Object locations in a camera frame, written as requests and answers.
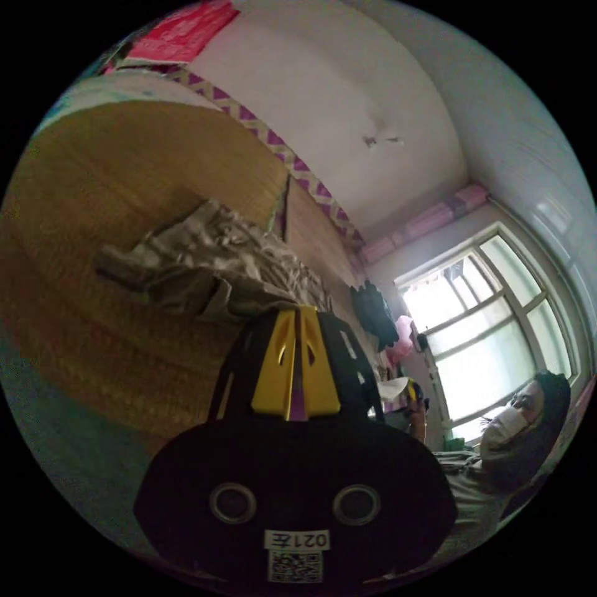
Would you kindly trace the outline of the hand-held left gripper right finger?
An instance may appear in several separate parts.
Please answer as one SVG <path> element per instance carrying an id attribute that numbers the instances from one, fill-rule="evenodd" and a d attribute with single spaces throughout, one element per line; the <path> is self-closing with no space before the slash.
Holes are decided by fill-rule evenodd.
<path id="1" fill-rule="evenodd" d="M 300 307 L 298 320 L 305 415 L 308 419 L 336 415 L 340 400 L 316 308 Z"/>

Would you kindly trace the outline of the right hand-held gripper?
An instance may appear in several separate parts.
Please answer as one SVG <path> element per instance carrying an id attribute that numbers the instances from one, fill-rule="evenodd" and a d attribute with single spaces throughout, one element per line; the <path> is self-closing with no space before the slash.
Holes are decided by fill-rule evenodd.
<path id="1" fill-rule="evenodd" d="M 404 390 L 405 413 L 421 412 L 426 414 L 429 409 L 429 400 L 424 396 L 423 390 L 415 380 L 408 380 Z"/>

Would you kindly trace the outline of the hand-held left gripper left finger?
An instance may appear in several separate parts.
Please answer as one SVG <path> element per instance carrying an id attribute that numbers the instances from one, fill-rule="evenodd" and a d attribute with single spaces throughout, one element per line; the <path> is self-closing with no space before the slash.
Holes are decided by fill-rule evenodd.
<path id="1" fill-rule="evenodd" d="M 276 417 L 290 415 L 295 349 L 295 310 L 278 312 L 251 400 L 253 412 Z"/>

